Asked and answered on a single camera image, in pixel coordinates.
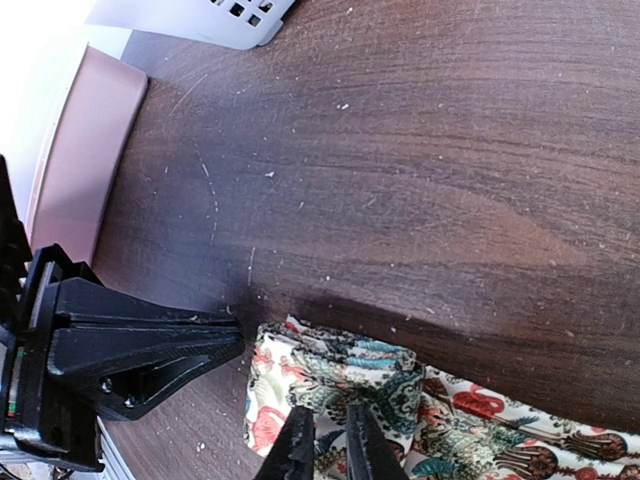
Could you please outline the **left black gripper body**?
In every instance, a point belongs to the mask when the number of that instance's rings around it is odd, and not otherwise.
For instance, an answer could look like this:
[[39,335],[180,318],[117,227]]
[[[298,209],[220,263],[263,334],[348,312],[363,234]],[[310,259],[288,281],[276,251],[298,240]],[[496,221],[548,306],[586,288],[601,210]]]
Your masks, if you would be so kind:
[[1,318],[1,465],[39,461],[97,473],[95,412],[48,372],[60,283],[82,272],[57,244],[38,250],[14,309]]

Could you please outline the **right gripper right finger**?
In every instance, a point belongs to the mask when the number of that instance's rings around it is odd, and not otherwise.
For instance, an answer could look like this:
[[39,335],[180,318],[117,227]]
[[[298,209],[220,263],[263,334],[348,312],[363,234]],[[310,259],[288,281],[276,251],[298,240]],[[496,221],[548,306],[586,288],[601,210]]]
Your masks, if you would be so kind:
[[408,479],[366,405],[347,409],[346,454],[349,480]]

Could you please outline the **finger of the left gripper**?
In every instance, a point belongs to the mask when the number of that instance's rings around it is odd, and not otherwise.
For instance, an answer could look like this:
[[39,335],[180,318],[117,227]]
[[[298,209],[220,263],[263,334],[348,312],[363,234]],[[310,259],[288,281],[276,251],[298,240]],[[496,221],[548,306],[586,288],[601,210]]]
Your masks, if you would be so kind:
[[237,329],[60,329],[53,381],[107,420],[138,420],[244,351]]
[[62,336],[83,340],[215,338],[240,340],[238,320],[226,312],[203,312],[145,301],[81,278],[53,284],[54,314]]

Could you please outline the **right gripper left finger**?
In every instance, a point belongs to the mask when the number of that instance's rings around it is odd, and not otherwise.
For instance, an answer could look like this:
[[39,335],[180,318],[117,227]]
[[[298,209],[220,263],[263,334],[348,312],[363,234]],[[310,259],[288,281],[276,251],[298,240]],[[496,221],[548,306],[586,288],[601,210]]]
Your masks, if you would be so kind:
[[314,477],[315,424],[305,407],[291,410],[255,480],[312,480]]

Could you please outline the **paisley patterned tie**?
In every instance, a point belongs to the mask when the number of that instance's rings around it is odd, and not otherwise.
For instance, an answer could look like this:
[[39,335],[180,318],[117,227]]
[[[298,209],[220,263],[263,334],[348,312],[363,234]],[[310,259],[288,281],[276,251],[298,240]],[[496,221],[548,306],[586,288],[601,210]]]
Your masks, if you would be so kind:
[[290,412],[314,416],[311,475],[344,479],[347,408],[372,410],[411,479],[635,479],[639,438],[555,416],[418,361],[407,348],[295,317],[258,327],[244,438],[275,448]]

